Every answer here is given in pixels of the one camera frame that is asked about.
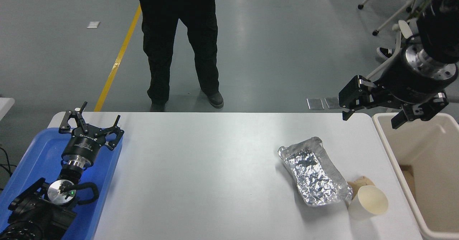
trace crumpled aluminum foil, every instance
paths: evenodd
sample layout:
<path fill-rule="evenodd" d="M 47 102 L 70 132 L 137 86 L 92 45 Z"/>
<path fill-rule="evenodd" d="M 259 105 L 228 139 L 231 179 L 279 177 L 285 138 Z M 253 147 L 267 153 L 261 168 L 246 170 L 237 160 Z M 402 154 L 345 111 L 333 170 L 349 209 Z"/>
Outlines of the crumpled aluminum foil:
<path fill-rule="evenodd" d="M 352 188 L 331 162 L 320 138 L 312 137 L 288 148 L 282 146 L 278 153 L 307 205 L 321 206 L 352 198 Z"/>

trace white bin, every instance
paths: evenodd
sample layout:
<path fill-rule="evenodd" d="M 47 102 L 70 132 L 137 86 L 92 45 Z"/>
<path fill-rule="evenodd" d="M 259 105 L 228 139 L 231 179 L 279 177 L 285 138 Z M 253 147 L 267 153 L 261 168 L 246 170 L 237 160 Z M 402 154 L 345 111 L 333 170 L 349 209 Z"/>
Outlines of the white bin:
<path fill-rule="evenodd" d="M 373 122 L 425 239 L 459 240 L 459 126 L 447 114 L 394 130 L 396 113 Z M 399 165 L 413 168 L 416 201 Z"/>

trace white paper cup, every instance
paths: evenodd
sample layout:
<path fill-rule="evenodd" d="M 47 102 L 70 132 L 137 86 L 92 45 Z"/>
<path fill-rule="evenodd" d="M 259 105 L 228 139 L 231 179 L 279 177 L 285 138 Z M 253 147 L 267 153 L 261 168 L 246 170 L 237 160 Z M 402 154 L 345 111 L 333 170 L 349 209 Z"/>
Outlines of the white paper cup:
<path fill-rule="evenodd" d="M 349 205 L 349 214 L 354 219 L 369 219 L 384 214 L 389 207 L 385 194 L 376 186 L 362 186 Z"/>

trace gray floor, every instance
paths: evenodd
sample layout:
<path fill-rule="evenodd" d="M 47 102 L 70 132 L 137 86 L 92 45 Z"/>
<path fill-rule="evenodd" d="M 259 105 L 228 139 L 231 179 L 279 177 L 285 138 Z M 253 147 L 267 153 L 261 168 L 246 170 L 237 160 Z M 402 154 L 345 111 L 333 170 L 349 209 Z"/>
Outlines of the gray floor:
<path fill-rule="evenodd" d="M 337 96 L 354 75 L 380 64 L 376 47 L 394 45 L 390 28 L 377 37 L 371 32 L 405 0 L 372 0 L 357 10 L 360 1 L 216 0 L 225 106 L 215 110 L 200 92 L 179 23 L 166 111 L 310 112 L 306 98 Z M 0 121 L 0 144 L 12 163 L 55 113 L 83 101 L 94 109 L 137 6 L 138 0 L 0 0 L 0 93 L 16 99 Z M 86 29 L 89 21 L 101 24 Z M 149 109 L 140 23 L 102 111 Z M 449 90 L 458 94 L 458 83 Z M 445 111 L 459 119 L 457 110 L 451 104 Z M 6 173 L 0 178 L 2 187 Z"/>

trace person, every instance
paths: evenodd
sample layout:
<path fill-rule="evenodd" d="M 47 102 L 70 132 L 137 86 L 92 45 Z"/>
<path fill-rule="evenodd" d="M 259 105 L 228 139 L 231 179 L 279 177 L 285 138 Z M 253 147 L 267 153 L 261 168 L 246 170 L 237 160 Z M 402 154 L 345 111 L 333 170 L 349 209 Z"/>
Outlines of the person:
<path fill-rule="evenodd" d="M 150 111 L 164 111 L 169 100 L 170 66 L 180 19 L 187 27 L 202 92 L 215 108 L 223 107 L 218 90 L 217 18 L 215 0 L 139 0 L 142 8 L 143 50 L 151 72 Z"/>

